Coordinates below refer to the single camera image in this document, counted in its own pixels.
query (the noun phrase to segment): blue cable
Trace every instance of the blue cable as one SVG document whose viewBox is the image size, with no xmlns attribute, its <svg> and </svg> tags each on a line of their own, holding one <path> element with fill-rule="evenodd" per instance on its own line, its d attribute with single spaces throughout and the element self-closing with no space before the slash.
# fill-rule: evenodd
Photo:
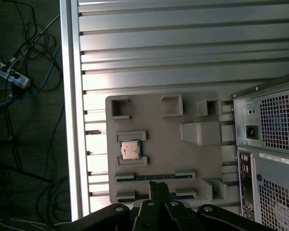
<svg viewBox="0 0 289 231">
<path fill-rule="evenodd" d="M 61 48 L 61 46 L 57 47 L 57 49 L 55 50 L 54 55 L 53 55 L 53 62 L 52 62 L 51 67 L 49 68 L 49 71 L 48 71 L 48 73 L 47 73 L 47 75 L 46 75 L 46 77 L 45 77 L 45 80 L 44 80 L 44 82 L 41 84 L 41 86 L 40 86 L 35 92 L 33 92 L 33 93 L 29 94 L 29 95 L 26 95 L 26 96 L 24 96 L 24 97 L 22 97 L 22 98 L 19 98 L 19 99 L 14 99 L 14 100 L 5 101 L 5 102 L 3 102 L 3 103 L 0 103 L 0 106 L 5 105 L 5 104 L 10 103 L 10 102 L 15 102 L 15 101 L 17 101 L 17 100 L 24 100 L 24 99 L 28 99 L 28 98 L 30 98 L 30 97 L 36 96 L 36 95 L 42 90 L 42 88 L 43 88 L 44 85 L 46 84 L 46 82 L 47 82 L 50 74 L 52 73 L 52 70 L 53 70 L 53 67 L 54 67 L 54 62 L 55 62 L 55 59 L 56 59 L 56 57 L 57 57 L 57 54 L 58 54 L 60 48 Z"/>
</svg>

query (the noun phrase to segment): power socket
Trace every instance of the power socket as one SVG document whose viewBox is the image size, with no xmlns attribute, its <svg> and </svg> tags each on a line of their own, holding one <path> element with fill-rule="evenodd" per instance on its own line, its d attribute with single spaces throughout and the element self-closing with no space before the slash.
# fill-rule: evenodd
<svg viewBox="0 0 289 231">
<path fill-rule="evenodd" d="M 2 70 L 3 67 L 5 67 L 6 65 L 3 63 L 0 63 L 0 76 L 3 78 L 7 78 L 9 76 L 9 74 L 11 73 L 11 71 L 13 72 L 13 74 L 19 74 L 19 78 L 15 78 L 14 76 L 9 76 L 9 81 L 13 82 L 15 85 L 19 86 L 22 89 L 25 89 L 26 87 L 28 87 L 30 85 L 31 80 L 28 79 L 26 76 L 20 74 L 19 72 L 13 70 L 13 69 L 7 69 L 6 72 L 4 72 Z"/>
</svg>

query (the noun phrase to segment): cpu processor chip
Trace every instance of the cpu processor chip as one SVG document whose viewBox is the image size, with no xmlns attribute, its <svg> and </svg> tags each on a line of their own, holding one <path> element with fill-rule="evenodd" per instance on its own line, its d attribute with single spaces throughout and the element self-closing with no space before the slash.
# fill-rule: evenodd
<svg viewBox="0 0 289 231">
<path fill-rule="evenodd" d="M 123 160 L 140 158 L 140 141 L 121 141 L 121 154 Z"/>
</svg>

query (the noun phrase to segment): computer tower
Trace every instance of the computer tower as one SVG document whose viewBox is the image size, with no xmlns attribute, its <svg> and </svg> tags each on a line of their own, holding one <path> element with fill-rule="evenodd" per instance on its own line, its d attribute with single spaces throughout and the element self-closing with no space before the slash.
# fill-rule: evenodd
<svg viewBox="0 0 289 231">
<path fill-rule="evenodd" d="M 289 75 L 232 96 L 242 216 L 289 231 Z"/>
</svg>

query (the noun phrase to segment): port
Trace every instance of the port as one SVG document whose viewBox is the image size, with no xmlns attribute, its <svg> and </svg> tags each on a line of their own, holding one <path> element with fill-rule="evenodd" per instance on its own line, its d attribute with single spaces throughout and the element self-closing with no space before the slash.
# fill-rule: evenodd
<svg viewBox="0 0 289 231">
<path fill-rule="evenodd" d="M 258 140 L 258 126 L 246 126 L 246 138 Z"/>
<path fill-rule="evenodd" d="M 255 114 L 255 109 L 253 108 L 248 108 L 247 109 L 247 115 L 250 116 L 250 115 L 254 115 Z"/>
</svg>

